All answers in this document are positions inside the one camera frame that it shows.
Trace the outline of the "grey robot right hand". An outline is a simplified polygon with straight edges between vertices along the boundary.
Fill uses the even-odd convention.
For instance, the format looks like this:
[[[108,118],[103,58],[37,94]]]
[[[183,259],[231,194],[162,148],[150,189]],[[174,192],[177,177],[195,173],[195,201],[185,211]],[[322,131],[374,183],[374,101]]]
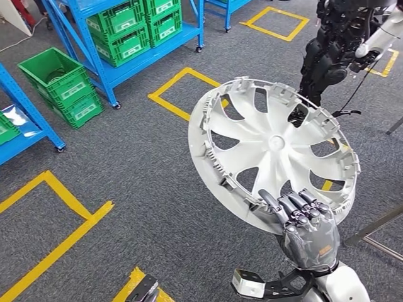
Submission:
[[[337,264],[340,234],[328,205],[306,188],[278,198],[265,189],[258,194],[278,218],[281,249],[299,268],[321,271]]]

